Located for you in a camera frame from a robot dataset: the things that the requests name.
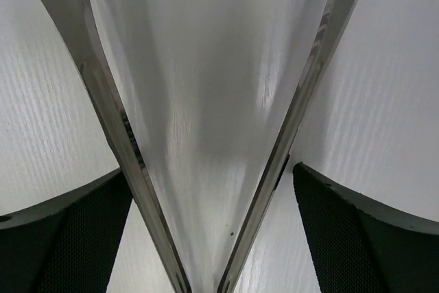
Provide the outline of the metal tongs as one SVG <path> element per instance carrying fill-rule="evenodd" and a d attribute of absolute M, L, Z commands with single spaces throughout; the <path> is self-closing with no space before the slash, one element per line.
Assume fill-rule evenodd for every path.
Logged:
<path fill-rule="evenodd" d="M 171 284 L 177 292 L 188 292 L 191 286 L 108 66 L 91 1 L 40 1 L 79 71 L 107 142 L 126 177 Z M 232 292 L 235 289 L 287 165 L 289 151 L 311 96 L 335 53 L 356 3 L 357 0 L 327 0 L 325 4 L 307 63 L 217 287 L 219 292 Z"/>

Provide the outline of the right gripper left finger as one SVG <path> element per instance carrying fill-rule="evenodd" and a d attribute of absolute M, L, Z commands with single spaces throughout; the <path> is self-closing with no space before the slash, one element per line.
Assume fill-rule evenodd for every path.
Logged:
<path fill-rule="evenodd" d="M 2 292 L 105 292 L 132 202 L 121 170 L 1 216 Z"/>

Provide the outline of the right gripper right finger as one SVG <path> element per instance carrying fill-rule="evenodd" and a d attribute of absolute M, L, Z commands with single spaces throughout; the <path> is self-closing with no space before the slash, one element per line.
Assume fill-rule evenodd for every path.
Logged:
<path fill-rule="evenodd" d="M 437 292 L 438 223 L 337 184 L 304 163 L 294 192 L 321 292 Z"/>

